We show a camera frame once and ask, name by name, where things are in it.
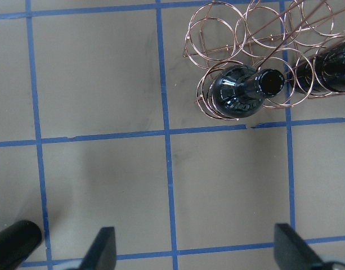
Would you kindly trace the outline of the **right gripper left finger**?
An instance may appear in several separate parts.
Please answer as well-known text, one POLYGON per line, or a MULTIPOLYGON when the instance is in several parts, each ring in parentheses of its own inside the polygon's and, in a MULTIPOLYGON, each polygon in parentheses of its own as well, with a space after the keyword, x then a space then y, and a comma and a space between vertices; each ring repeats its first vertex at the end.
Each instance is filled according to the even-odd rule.
POLYGON ((84 256, 81 269, 111 269, 117 264, 115 228, 102 227, 84 256))

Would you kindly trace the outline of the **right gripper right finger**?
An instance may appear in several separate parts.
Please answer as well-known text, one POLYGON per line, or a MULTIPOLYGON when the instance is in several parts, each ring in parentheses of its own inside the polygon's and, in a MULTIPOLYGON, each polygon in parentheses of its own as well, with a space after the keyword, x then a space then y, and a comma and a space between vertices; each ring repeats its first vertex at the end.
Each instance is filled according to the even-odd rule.
POLYGON ((287 223, 274 226, 274 260, 279 269, 320 269, 320 257, 287 223))

